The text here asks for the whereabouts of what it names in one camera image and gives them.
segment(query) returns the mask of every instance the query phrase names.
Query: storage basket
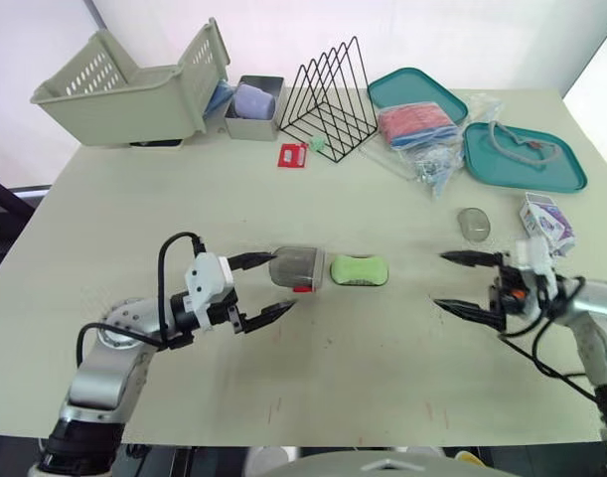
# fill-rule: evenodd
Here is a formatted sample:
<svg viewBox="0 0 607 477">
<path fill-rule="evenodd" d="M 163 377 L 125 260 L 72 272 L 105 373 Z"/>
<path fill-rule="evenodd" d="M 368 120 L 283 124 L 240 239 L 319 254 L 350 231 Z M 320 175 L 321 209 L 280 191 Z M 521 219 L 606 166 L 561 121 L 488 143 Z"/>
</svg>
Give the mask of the storage basket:
<svg viewBox="0 0 607 477">
<path fill-rule="evenodd" d="M 176 65 L 139 68 L 100 30 L 31 101 L 89 146 L 183 139 L 206 131 L 203 115 L 230 59 L 211 18 Z"/>
</svg>

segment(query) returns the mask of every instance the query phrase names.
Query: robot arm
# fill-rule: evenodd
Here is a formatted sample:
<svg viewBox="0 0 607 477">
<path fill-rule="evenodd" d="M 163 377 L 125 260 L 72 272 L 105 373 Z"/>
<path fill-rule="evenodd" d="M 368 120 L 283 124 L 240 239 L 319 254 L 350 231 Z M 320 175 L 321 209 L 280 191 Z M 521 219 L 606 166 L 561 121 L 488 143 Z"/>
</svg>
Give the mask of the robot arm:
<svg viewBox="0 0 607 477">
<path fill-rule="evenodd" d="M 226 321 L 236 333 L 249 333 L 277 320 L 293 306 L 293 301 L 278 303 L 246 319 L 236 306 L 232 271 L 259 266 L 274 255 L 258 252 L 225 258 L 206 252 L 199 238 L 194 238 L 198 246 L 194 246 L 196 257 L 185 276 L 187 291 L 170 300 L 163 293 L 161 300 L 125 300 L 100 323 L 82 328 L 76 375 L 30 476 L 110 475 L 124 425 L 146 384 L 156 352 L 186 346 L 193 342 L 193 331 Z M 160 255 L 163 272 L 163 253 Z M 82 359 L 83 336 L 91 328 L 98 329 L 97 339 Z"/>
<path fill-rule="evenodd" d="M 442 256 L 467 266 L 496 266 L 500 275 L 489 289 L 489 310 L 459 300 L 434 300 L 435 303 L 460 318 L 495 328 L 500 332 L 500 339 L 531 359 L 551 378 L 568 381 L 566 376 L 538 359 L 539 338 L 553 323 L 570 328 L 595 396 L 581 391 L 592 398 L 601 411 L 605 424 L 601 437 L 607 446 L 607 283 L 555 275 L 543 238 L 518 242 L 514 256 L 477 251 L 451 251 Z M 528 325 L 517 332 L 507 333 L 508 314 L 524 318 Z M 545 324 L 532 343 L 532 355 L 509 341 L 509 338 L 533 331 L 544 320 Z M 575 384 L 569 384 L 580 390 Z"/>
</svg>

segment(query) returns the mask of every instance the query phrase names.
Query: plastic wrap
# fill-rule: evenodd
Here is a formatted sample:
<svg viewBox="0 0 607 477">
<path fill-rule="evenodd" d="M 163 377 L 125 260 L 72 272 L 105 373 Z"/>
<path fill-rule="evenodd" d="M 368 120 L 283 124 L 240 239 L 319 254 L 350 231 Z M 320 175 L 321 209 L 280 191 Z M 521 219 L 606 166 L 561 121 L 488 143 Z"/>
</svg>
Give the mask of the plastic wrap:
<svg viewBox="0 0 607 477">
<path fill-rule="evenodd" d="M 424 182 L 431 187 L 434 198 L 439 198 L 453 174 L 464 166 L 463 132 L 472 122 L 489 122 L 498 117 L 503 108 L 500 100 L 485 93 L 460 95 L 469 108 L 469 114 L 457 128 L 455 135 L 437 144 L 421 144 L 395 151 L 383 151 L 372 142 L 369 150 L 361 148 L 368 157 L 394 174 L 407 180 Z"/>
<path fill-rule="evenodd" d="M 458 133 L 458 127 L 435 102 L 386 107 L 379 113 L 379 127 L 395 150 L 439 143 Z"/>
</svg>

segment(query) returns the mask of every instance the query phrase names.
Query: black cable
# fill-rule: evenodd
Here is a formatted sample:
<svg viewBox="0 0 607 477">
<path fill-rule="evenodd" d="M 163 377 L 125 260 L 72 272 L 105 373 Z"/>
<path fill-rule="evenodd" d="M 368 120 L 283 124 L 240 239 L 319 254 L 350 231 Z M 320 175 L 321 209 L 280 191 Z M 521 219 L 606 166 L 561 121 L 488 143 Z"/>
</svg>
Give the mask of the black cable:
<svg viewBox="0 0 607 477">
<path fill-rule="evenodd" d="M 135 474 L 133 474 L 133 477 L 138 477 L 142 472 L 142 467 L 144 467 L 144 462 L 146 462 L 146 458 L 148 457 L 148 453 L 151 451 L 151 449 L 152 447 L 150 445 L 127 444 L 126 455 L 132 459 L 141 459 Z"/>
<path fill-rule="evenodd" d="M 564 373 L 563 376 L 565 378 L 585 378 L 588 375 L 585 373 Z"/>
<path fill-rule="evenodd" d="M 519 338 L 523 335 L 530 333 L 539 325 L 539 323 L 541 323 L 541 320 L 545 318 L 545 313 L 545 308 L 541 308 L 539 310 L 539 315 L 527 327 L 522 328 L 519 331 L 514 331 L 513 333 L 500 333 L 500 338 Z"/>
<path fill-rule="evenodd" d="M 193 244 L 193 254 L 197 256 L 200 251 L 205 251 L 202 241 L 199 236 L 193 234 L 192 232 L 179 232 L 178 234 L 174 234 L 169 237 L 160 248 L 160 252 L 157 257 L 157 312 L 158 312 L 158 321 L 160 328 L 160 339 L 161 341 L 154 340 L 153 338 L 149 338 L 148 336 L 141 335 L 139 333 L 134 333 L 132 331 L 123 330 L 122 328 L 118 328 L 116 326 L 108 325 L 106 323 L 87 323 L 80 331 L 77 333 L 77 341 L 76 341 L 76 363 L 79 367 L 82 364 L 83 360 L 83 351 L 84 351 L 84 335 L 86 332 L 92 328 L 97 328 L 99 330 L 106 330 L 118 335 L 127 336 L 133 340 L 141 341 L 142 343 L 146 343 L 147 345 L 154 346 L 159 350 L 164 350 L 168 348 L 168 335 L 166 332 L 166 313 L 164 309 L 164 260 L 166 258 L 166 250 L 168 247 L 176 240 L 188 237 L 191 239 Z"/>
<path fill-rule="evenodd" d="M 160 339 L 164 348 L 168 347 L 168 334 L 166 332 L 166 313 L 164 310 L 164 260 L 166 259 L 166 250 L 173 244 L 174 241 L 188 237 L 193 243 L 193 254 L 202 251 L 203 246 L 200 238 L 192 232 L 179 232 L 169 237 L 161 246 L 160 252 L 157 255 L 157 314 L 160 326 Z"/>
<path fill-rule="evenodd" d="M 535 362 L 535 359 L 532 357 L 531 354 L 527 353 L 526 351 L 524 351 L 522 348 L 520 348 L 518 345 L 516 345 L 515 343 L 510 342 L 509 340 L 507 340 L 506 338 L 500 338 L 500 341 L 502 341 L 502 343 L 504 343 L 505 345 L 511 347 L 511 349 L 517 351 L 518 353 L 520 353 L 522 356 L 528 358 L 529 360 L 531 360 L 533 363 Z M 542 366 L 544 366 L 550 373 L 551 373 L 551 377 L 552 378 L 557 378 L 558 380 L 562 380 L 564 383 L 566 383 L 567 385 L 569 385 L 571 388 L 573 388 L 575 391 L 577 391 L 578 393 L 580 393 L 582 396 L 584 396 L 586 399 L 591 400 L 592 402 L 597 403 L 597 398 L 592 395 L 591 393 L 589 393 L 588 391 L 586 391 L 584 388 L 582 388 L 579 385 L 576 385 L 575 383 L 573 383 L 569 378 L 567 378 L 566 376 L 564 376 L 562 373 L 560 373 L 559 371 L 555 370 L 554 368 L 550 367 L 549 365 L 547 365 L 546 363 L 543 363 L 539 360 L 537 360 Z"/>
<path fill-rule="evenodd" d="M 548 373 L 546 371 L 546 369 L 544 368 L 544 363 L 538 357 L 539 342 L 541 341 L 541 338 L 543 337 L 543 335 L 545 334 L 545 332 L 548 330 L 548 328 L 550 327 L 550 325 L 552 325 L 552 323 L 554 323 L 554 319 L 557 316 L 561 316 L 561 315 L 563 315 L 565 313 L 566 308 L 570 305 L 570 303 L 572 302 L 572 300 L 574 300 L 574 297 L 577 296 L 577 294 L 585 286 L 585 278 L 583 278 L 582 276 L 577 276 L 577 277 L 575 277 L 575 279 L 578 280 L 578 282 L 579 282 L 577 284 L 577 286 L 574 288 L 574 290 L 572 291 L 572 293 L 570 293 L 569 296 L 567 296 L 565 299 L 562 299 L 560 302 L 557 303 L 556 308 L 554 308 L 552 310 L 552 314 L 550 316 L 548 316 L 548 321 L 546 321 L 543 324 L 543 326 L 539 329 L 538 333 L 536 334 L 536 336 L 532 340 L 532 359 L 533 359 L 534 365 L 537 367 L 537 369 L 543 375 L 549 376 L 551 378 L 554 378 L 554 377 L 551 376 L 550 373 Z"/>
<path fill-rule="evenodd" d="M 128 336 L 133 340 L 141 341 L 142 343 L 146 343 L 147 345 L 154 346 L 156 348 L 163 348 L 163 344 L 160 341 L 154 340 L 153 338 L 149 338 L 145 335 L 140 335 L 139 333 L 134 333 L 132 331 L 126 331 L 122 328 L 118 328 L 117 326 L 108 325 L 106 323 L 87 323 L 80 331 L 77 333 L 77 341 L 76 341 L 76 363 L 79 367 L 82 364 L 83 360 L 83 349 L 84 349 L 84 335 L 86 332 L 92 328 L 97 328 L 98 330 L 106 330 L 112 333 L 116 333 L 118 335 Z"/>
<path fill-rule="evenodd" d="M 576 295 L 585 286 L 585 278 L 583 278 L 582 276 L 578 276 L 578 277 L 575 277 L 575 279 L 579 281 L 579 284 L 572 291 L 572 293 L 570 293 L 570 295 L 568 297 L 566 297 L 565 299 L 561 299 L 559 302 L 556 302 L 556 300 L 555 300 L 555 302 L 552 303 L 552 305 L 554 305 L 554 306 L 552 308 L 551 315 L 548 316 L 548 320 L 539 329 L 539 331 L 537 332 L 537 334 L 535 335 L 535 337 L 534 337 L 534 339 L 532 341 L 532 354 L 527 353 L 522 348 L 520 348 L 518 345 L 516 345 L 515 343 L 512 343 L 511 341 L 509 341 L 508 339 L 506 339 L 507 337 L 504 336 L 503 334 L 500 335 L 500 340 L 503 343 L 505 343 L 506 345 L 508 345 L 509 347 L 511 347 L 513 350 L 515 350 L 518 353 L 520 353 L 522 356 L 525 356 L 527 359 L 531 360 L 534 363 L 535 367 L 543 375 L 545 375 L 545 376 L 547 376 L 549 378 L 553 378 L 553 379 L 557 379 L 557 380 L 563 381 L 564 383 L 566 383 L 567 385 L 569 385 L 571 388 L 573 388 L 575 391 L 577 391 L 578 393 L 580 393 L 585 398 L 587 398 L 587 399 L 589 399 L 589 400 L 597 403 L 597 399 L 596 399 L 596 397 L 594 395 L 592 395 L 591 393 L 589 393 L 588 391 L 586 391 L 584 388 L 582 388 L 581 386 L 575 384 L 574 382 L 572 382 L 569 379 L 571 377 L 585 376 L 585 373 L 569 373 L 569 374 L 563 375 L 562 373 L 560 373 L 559 371 L 555 370 L 554 368 L 552 368 L 548 364 L 544 363 L 538 357 L 539 341 L 541 340 L 541 337 L 547 331 L 547 329 L 550 327 L 550 325 L 552 325 L 552 323 L 554 323 L 554 319 L 557 316 L 560 316 L 563 313 L 565 313 L 567 307 L 570 305 L 570 303 L 572 302 L 572 300 L 574 300 L 574 298 L 576 297 Z M 541 314 L 545 314 L 545 313 L 547 313 L 547 311 L 542 311 L 542 313 L 540 313 L 540 316 L 541 316 Z"/>
</svg>

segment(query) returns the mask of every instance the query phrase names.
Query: teal tray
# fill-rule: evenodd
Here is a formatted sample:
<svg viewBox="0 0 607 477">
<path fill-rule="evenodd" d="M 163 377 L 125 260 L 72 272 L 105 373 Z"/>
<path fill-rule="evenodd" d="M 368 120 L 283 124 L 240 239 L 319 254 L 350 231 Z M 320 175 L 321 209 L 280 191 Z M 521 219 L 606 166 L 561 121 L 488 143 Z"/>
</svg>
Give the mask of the teal tray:
<svg viewBox="0 0 607 477">
<path fill-rule="evenodd" d="M 401 68 L 368 86 L 370 98 L 379 107 L 433 101 L 456 124 L 469 113 L 466 104 L 442 84 L 418 68 Z"/>
<path fill-rule="evenodd" d="M 489 139 L 489 125 L 474 122 L 464 131 L 464 155 L 466 166 L 479 181 L 494 186 L 534 189 L 538 191 L 572 193 L 588 184 L 588 179 L 576 156 L 562 139 L 545 132 L 507 126 L 518 136 L 553 142 L 560 149 L 560 157 L 544 166 L 518 162 L 500 154 Z M 540 153 L 527 146 L 518 146 L 502 130 L 495 129 L 498 143 L 530 159 L 541 159 Z"/>
</svg>

